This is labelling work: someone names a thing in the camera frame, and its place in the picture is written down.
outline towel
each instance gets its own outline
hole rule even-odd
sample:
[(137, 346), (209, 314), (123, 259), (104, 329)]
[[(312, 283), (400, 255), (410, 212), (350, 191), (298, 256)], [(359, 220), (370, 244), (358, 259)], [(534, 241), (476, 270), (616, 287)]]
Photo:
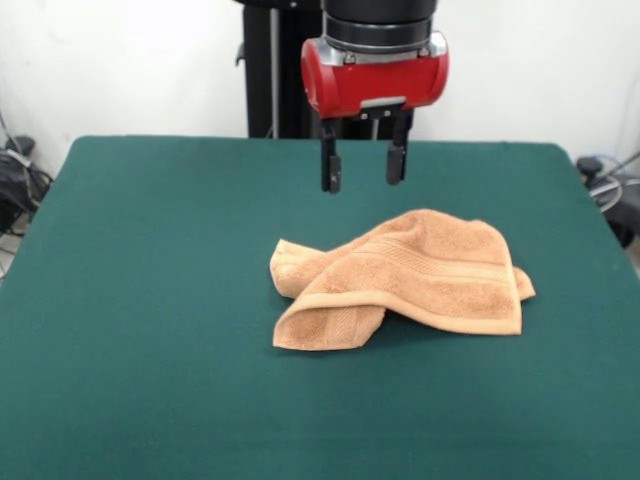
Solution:
[(434, 210), (389, 220), (328, 252), (280, 240), (270, 262), (278, 292), (296, 300), (276, 347), (364, 345), (386, 309), (441, 330), (519, 335), (520, 302), (535, 295), (495, 228)]

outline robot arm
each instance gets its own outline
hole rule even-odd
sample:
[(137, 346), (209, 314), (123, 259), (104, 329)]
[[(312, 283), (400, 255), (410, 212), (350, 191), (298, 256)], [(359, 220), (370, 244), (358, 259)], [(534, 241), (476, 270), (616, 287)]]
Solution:
[(336, 193), (341, 159), (333, 121), (395, 117), (387, 181), (405, 177), (413, 110), (444, 91), (447, 44), (432, 32), (437, 0), (324, 0), (324, 35), (302, 47), (302, 78), (322, 124), (322, 189)]

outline black metal stand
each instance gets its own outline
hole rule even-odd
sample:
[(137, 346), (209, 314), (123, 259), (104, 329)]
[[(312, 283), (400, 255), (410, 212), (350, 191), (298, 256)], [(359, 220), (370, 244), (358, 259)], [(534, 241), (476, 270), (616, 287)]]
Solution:
[[(245, 4), (242, 51), (247, 82), (249, 137), (320, 138), (320, 119), (309, 106), (300, 72), (302, 44), (306, 39), (322, 34), (320, 0), (238, 1)], [(275, 37), (271, 32), (273, 10), (278, 18)], [(272, 55), (272, 39), (278, 46), (275, 59)], [(272, 82), (274, 78), (277, 79), (275, 89)], [(336, 138), (371, 139), (374, 130), (370, 119), (339, 120), (334, 122), (333, 127)], [(382, 118), (376, 137), (390, 140), (393, 130), (393, 119)]]

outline white wall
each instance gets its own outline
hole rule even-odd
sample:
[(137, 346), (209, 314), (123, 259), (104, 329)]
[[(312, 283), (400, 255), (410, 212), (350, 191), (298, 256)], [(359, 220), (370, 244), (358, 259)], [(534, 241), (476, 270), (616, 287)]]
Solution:
[[(231, 0), (0, 0), (0, 102), (56, 172), (85, 134), (246, 135)], [(414, 138), (640, 147), (640, 2), (441, 0), (450, 83)]]

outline green felt surface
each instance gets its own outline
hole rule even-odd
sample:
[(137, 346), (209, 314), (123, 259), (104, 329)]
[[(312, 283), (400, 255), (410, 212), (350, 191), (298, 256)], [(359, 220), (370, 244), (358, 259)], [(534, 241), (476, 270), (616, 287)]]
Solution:
[[(2, 479), (635, 479), (640, 284), (549, 145), (78, 141), (0, 289)], [(389, 314), (362, 349), (271, 347), (280, 237), (331, 248), (414, 208), (499, 228), (520, 337)]]

